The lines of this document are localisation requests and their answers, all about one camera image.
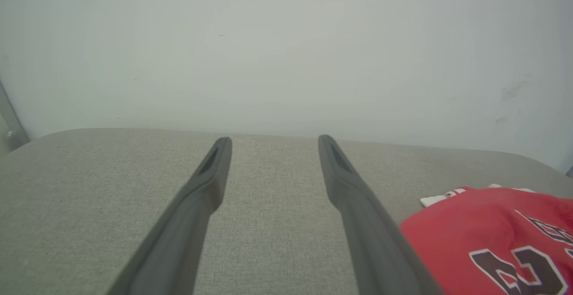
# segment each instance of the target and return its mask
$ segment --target gray fabric surface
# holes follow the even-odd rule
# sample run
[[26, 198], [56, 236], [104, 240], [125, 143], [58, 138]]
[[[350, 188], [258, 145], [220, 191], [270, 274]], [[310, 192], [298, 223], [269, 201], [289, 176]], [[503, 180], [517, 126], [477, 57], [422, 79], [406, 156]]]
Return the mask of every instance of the gray fabric surface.
[[[0, 294], [104, 294], [218, 137], [72, 130], [0, 158]], [[231, 138], [195, 294], [357, 294], [317, 139]], [[522, 156], [338, 143], [398, 223], [422, 209], [420, 197], [461, 185], [573, 198], [573, 180]]]

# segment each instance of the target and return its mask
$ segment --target white wall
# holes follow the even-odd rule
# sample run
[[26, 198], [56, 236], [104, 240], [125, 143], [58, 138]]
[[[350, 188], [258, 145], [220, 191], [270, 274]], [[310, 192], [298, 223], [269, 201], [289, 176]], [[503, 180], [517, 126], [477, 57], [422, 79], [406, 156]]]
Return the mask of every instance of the white wall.
[[141, 126], [573, 165], [573, 0], [0, 0], [31, 138]]

